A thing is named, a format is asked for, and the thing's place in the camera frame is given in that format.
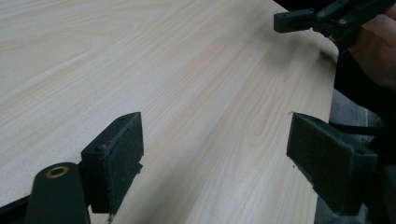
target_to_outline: hole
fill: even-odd
[[[69,171],[69,167],[67,166],[58,166],[55,168],[50,169],[46,173],[47,178],[56,178],[62,175],[65,175]]]
[[[364,154],[366,154],[363,150],[356,150],[356,153],[358,153],[359,155],[364,155]]]

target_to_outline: black clamp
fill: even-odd
[[[0,208],[0,223],[90,222],[94,213],[117,213],[140,173],[143,131],[140,113],[115,119],[81,152],[79,164],[51,165],[35,176],[30,196]]]
[[[356,42],[362,24],[384,13],[394,4],[394,0],[336,0],[324,8],[311,7],[276,13],[274,30],[289,33],[313,28],[326,37],[332,35],[339,49],[347,49]],[[287,10],[295,8],[289,3],[280,5],[286,6]]]
[[[396,224],[394,148],[390,144],[377,148],[372,144],[375,139],[363,146],[347,133],[373,133],[391,140],[396,135],[387,129],[366,131],[294,113],[287,155],[335,214],[356,216],[364,203],[373,223]]]

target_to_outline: light wood grain surface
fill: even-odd
[[[291,111],[327,119],[336,49],[280,35],[270,0],[0,3],[0,205],[141,111],[145,156],[114,223],[312,223]],[[106,223],[92,216],[93,223]]]

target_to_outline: hand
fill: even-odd
[[[396,5],[362,28],[349,52],[373,82],[396,91]]]

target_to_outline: black plastic bracket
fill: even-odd
[[[377,155],[326,122],[294,113],[287,155],[338,215],[356,215]]]
[[[58,163],[35,176],[24,223],[90,223],[76,164]]]
[[[114,120],[81,152],[94,213],[116,214],[134,177],[140,173],[143,131],[139,113]]]
[[[276,1],[287,10],[291,10],[274,15],[276,32],[289,33],[313,28],[315,32],[320,32],[326,37],[332,35],[339,49],[352,46],[362,24],[395,4],[395,0],[336,0],[322,8],[318,8],[315,3],[305,3],[311,4],[312,7],[295,10],[294,5],[298,5],[299,2],[292,4],[287,0]]]

